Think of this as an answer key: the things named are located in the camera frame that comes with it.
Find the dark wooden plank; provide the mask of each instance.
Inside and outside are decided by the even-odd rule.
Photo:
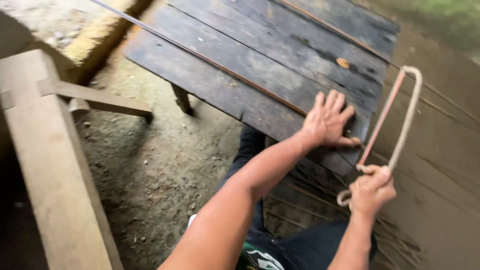
[[[350,96],[360,107],[370,112],[375,110],[385,62],[338,36],[308,25],[305,27],[308,30],[298,35],[312,31],[312,36],[319,40],[315,48],[302,37],[287,36],[218,0],[173,0],[169,5],[327,88],[342,85],[350,90]],[[347,59],[351,68],[339,66],[337,58]]]
[[[124,53],[138,65],[275,140],[285,140],[302,127],[304,118],[296,112],[144,30],[127,44]],[[311,160],[341,175],[351,171],[351,165],[336,151],[317,149]]]
[[[239,12],[265,23],[275,29],[281,29],[288,35],[304,34],[305,38],[317,48],[316,38],[305,28],[306,22],[317,22],[305,18],[291,10],[278,0],[221,0]],[[394,22],[374,14],[348,0],[288,0],[290,3],[307,10],[315,17],[341,29],[347,34],[369,45],[387,59],[393,51],[399,26]]]

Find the table leg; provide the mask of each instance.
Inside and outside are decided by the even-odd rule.
[[[188,101],[188,92],[181,88],[180,86],[172,84],[173,93],[177,97],[177,105],[180,107],[182,112],[186,114],[192,114],[192,108],[190,107],[190,102]]]

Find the concrete floor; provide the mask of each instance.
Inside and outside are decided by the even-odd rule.
[[[419,67],[425,82],[449,100],[424,88],[394,172],[398,197],[384,213],[425,249],[422,268],[478,268],[480,67],[375,0],[369,5],[402,27],[394,62]],[[396,73],[388,70],[385,93]],[[183,114],[170,84],[125,59],[121,46],[93,81],[93,88],[147,101],[154,109],[150,125],[91,112],[84,119],[90,123],[80,122],[78,130],[124,267],[157,267],[183,234],[188,216],[214,193],[236,153],[241,124],[195,98],[195,116]],[[405,82],[377,138],[374,150],[385,157],[395,146],[412,86]],[[294,211],[285,215],[311,225]],[[142,236],[145,242],[134,243]]]

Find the wooden plank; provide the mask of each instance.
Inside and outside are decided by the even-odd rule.
[[[338,35],[296,17],[292,19],[305,23],[303,30],[287,35],[218,0],[173,0],[169,5],[327,88],[349,89],[357,104],[376,109],[386,63]],[[341,67],[337,58],[347,59],[350,68]]]
[[[67,98],[81,98],[86,100],[88,105],[95,110],[104,110],[142,117],[152,115],[152,108],[146,102],[115,96],[111,93],[98,91],[80,85],[62,81],[53,82],[51,79],[47,78],[38,81],[38,87],[43,96],[55,93]]]
[[[204,41],[207,40],[205,34],[211,35],[212,32],[200,36]],[[222,43],[222,36],[215,35],[215,38],[217,43]],[[127,44],[124,53],[138,65],[275,140],[285,140],[302,127],[304,118],[296,112],[146,31],[139,31],[133,41]],[[351,170],[351,166],[337,152],[328,149],[317,149],[312,154],[312,160],[342,175]]]
[[[315,24],[324,31],[324,26],[306,18],[303,14],[292,10],[279,0],[220,0],[226,5],[269,27],[279,29],[287,35],[301,34],[317,47],[321,41],[305,26]],[[389,59],[393,51],[396,35],[400,28],[371,11],[368,11],[348,0],[288,0],[290,3],[308,11],[315,17],[341,29],[347,34],[361,40],[384,57]]]
[[[42,96],[37,81],[58,79],[40,50],[0,60],[4,111],[51,270],[122,269],[68,105]]]

